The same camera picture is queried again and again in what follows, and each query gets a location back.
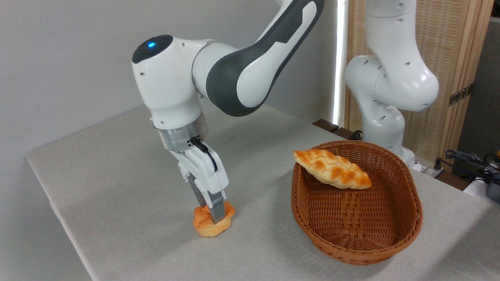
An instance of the braided bread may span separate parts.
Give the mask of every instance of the braided bread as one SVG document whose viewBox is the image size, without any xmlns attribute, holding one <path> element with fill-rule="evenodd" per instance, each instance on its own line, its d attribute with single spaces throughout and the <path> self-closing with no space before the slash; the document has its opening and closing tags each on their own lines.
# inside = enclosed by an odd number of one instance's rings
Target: braided bread
<svg viewBox="0 0 500 281">
<path fill-rule="evenodd" d="M 342 156 L 328 150 L 295 150 L 295 161 L 318 181 L 339 189 L 367 189 L 372 186 L 368 174 Z"/>
</svg>

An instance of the gray wall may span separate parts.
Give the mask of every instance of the gray wall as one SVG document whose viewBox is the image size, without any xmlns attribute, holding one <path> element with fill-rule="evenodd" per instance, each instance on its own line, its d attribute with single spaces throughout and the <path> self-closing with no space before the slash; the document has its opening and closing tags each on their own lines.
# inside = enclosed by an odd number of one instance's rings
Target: gray wall
<svg viewBox="0 0 500 281">
<path fill-rule="evenodd" d="M 483 158 L 500 144 L 500 18 L 492 17 L 474 79 L 458 150 Z"/>
<path fill-rule="evenodd" d="M 309 122 L 331 111 L 331 2 L 267 102 Z M 242 48 L 277 11 L 274 0 L 0 1 L 0 280 L 90 279 L 26 154 L 142 105 L 138 44 L 172 34 Z"/>
</svg>

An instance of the brown basket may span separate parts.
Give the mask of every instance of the brown basket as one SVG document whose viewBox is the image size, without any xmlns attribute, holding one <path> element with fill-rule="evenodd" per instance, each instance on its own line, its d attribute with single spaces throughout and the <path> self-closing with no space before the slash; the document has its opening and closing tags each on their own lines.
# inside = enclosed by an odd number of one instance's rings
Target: brown basket
<svg viewBox="0 0 500 281">
<path fill-rule="evenodd" d="M 291 209 L 316 247 L 344 263 L 371 265 L 413 242 L 422 226 L 422 205 L 403 161 L 385 148 L 356 140 L 326 142 L 314 149 L 356 163 L 373 182 L 368 189 L 339 189 L 295 164 Z"/>
</svg>

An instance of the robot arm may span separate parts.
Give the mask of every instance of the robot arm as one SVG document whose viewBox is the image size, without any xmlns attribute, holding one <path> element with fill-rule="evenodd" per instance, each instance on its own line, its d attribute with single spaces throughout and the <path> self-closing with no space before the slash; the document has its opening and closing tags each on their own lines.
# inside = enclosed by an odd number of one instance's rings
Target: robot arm
<svg viewBox="0 0 500 281">
<path fill-rule="evenodd" d="M 427 68 L 415 37 L 416 0 L 366 0 L 366 43 L 375 55 L 353 58 L 345 82 L 363 119 L 363 140 L 396 153 L 412 166 L 403 148 L 401 110 L 423 111 L 436 100 L 438 79 Z"/>
<path fill-rule="evenodd" d="M 323 0 L 282 0 L 278 14 L 253 45 L 236 49 L 209 43 L 194 60 L 196 89 L 228 115 L 254 112 L 322 9 Z"/>
<path fill-rule="evenodd" d="M 132 57 L 151 124 L 215 223 L 225 216 L 229 181 L 219 156 L 204 143 L 208 130 L 199 94 L 232 116 L 248 115 L 264 103 L 324 5 L 324 0 L 276 1 L 278 14 L 249 47 L 160 35 L 143 42 Z"/>
</svg>

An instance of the bread roll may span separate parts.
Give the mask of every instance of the bread roll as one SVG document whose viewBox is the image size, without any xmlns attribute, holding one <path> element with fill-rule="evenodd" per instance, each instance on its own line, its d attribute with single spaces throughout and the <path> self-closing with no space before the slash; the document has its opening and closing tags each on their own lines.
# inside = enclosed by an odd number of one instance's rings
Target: bread roll
<svg viewBox="0 0 500 281">
<path fill-rule="evenodd" d="M 295 150 L 295 161 L 318 181 L 339 189 L 367 189 L 372 186 L 368 174 L 342 156 L 328 150 Z"/>
<path fill-rule="evenodd" d="M 231 217 L 236 213 L 235 208 L 229 203 L 224 202 L 225 218 L 214 223 L 208 205 L 196 207 L 194 209 L 194 220 L 192 224 L 196 231 L 204 237 L 214 237 L 221 234 L 231 226 Z"/>
</svg>

